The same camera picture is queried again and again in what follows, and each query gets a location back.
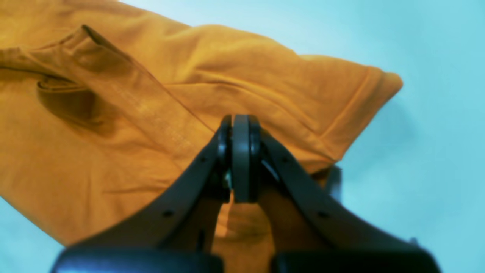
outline orange cloth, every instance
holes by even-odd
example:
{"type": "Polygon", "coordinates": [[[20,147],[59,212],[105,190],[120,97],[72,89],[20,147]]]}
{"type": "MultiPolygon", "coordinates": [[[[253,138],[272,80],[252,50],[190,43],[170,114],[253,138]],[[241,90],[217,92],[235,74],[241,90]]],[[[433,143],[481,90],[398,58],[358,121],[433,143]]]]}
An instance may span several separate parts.
{"type": "MultiPolygon", "coordinates": [[[[0,14],[0,195],[65,245],[160,195],[226,114],[256,115],[311,173],[340,160],[402,86],[378,68],[116,1],[0,0],[0,14]]],[[[230,256],[232,238],[270,255],[261,210],[229,207],[215,251],[230,256]]]]}

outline black plastic part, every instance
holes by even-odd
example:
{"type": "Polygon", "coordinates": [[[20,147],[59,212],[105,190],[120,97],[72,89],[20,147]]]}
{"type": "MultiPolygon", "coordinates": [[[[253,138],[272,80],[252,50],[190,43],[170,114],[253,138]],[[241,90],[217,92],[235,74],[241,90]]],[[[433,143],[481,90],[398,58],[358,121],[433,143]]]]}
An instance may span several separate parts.
{"type": "Polygon", "coordinates": [[[259,123],[256,117],[236,115],[232,128],[232,187],[235,203],[254,203],[259,187],[259,123]]]}
{"type": "Polygon", "coordinates": [[[415,246],[419,246],[420,244],[418,243],[418,239],[416,237],[412,237],[410,240],[409,240],[409,243],[412,244],[412,245],[415,245],[415,246]]]}
{"type": "Polygon", "coordinates": [[[325,193],[292,154],[269,133],[261,134],[274,172],[308,224],[335,249],[411,251],[415,246],[359,219],[325,193]]]}
{"type": "Polygon", "coordinates": [[[51,273],[222,273],[222,260],[205,253],[148,249],[82,249],[62,254],[51,273]]]}
{"type": "Polygon", "coordinates": [[[420,251],[331,251],[280,253],[272,273],[439,273],[434,260],[420,251]]]}
{"type": "Polygon", "coordinates": [[[329,194],[335,201],[342,203],[342,169],[337,166],[330,168],[325,193],[329,194]]]}
{"type": "Polygon", "coordinates": [[[258,202],[272,225],[273,272],[437,273],[433,258],[339,204],[340,169],[322,189],[254,116],[225,116],[209,144],[159,198],[63,251],[52,273],[222,272],[209,254],[232,172],[237,203],[258,202]]]}

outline screw hole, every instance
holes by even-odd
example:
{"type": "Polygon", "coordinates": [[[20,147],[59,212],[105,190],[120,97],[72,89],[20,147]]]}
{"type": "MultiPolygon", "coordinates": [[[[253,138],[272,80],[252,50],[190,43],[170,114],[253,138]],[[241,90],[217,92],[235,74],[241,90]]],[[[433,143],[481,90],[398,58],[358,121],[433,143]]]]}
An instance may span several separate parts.
{"type": "Polygon", "coordinates": [[[172,217],[174,214],[174,212],[172,210],[166,210],[162,213],[162,216],[165,217],[165,218],[169,218],[169,217],[172,217]]]}
{"type": "Polygon", "coordinates": [[[318,216],[319,216],[320,218],[329,218],[329,217],[330,217],[330,215],[328,215],[328,213],[326,213],[326,212],[324,212],[324,211],[319,211],[319,212],[318,212],[318,216]]]}
{"type": "Polygon", "coordinates": [[[199,230],[199,236],[197,237],[197,245],[195,247],[197,251],[204,250],[205,242],[206,242],[206,231],[204,229],[201,229],[199,230]]]}

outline light blue surface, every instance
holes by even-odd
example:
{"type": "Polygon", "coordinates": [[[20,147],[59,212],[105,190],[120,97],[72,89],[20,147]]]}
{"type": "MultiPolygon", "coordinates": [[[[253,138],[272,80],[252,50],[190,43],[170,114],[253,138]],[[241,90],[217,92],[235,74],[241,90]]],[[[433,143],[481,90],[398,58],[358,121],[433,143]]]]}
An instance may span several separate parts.
{"type": "MultiPolygon", "coordinates": [[[[404,88],[340,163],[344,205],[416,236],[444,273],[485,272],[485,1],[125,2],[399,73],[404,88]]],[[[0,214],[0,272],[47,272],[60,246],[7,204],[0,214]]]]}

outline orange t-shirt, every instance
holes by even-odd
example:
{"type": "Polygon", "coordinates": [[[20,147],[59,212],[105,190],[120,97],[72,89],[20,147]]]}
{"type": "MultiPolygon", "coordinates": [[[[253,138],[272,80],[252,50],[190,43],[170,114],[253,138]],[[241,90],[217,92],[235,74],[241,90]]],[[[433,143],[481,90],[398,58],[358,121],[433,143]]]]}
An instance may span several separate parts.
{"type": "MultiPolygon", "coordinates": [[[[0,14],[0,195],[64,245],[163,193],[226,114],[256,115],[312,173],[402,86],[378,68],[116,1],[0,0],[0,14]]],[[[236,272],[253,246],[271,254],[268,234],[258,207],[225,205],[214,251],[236,272]]]]}

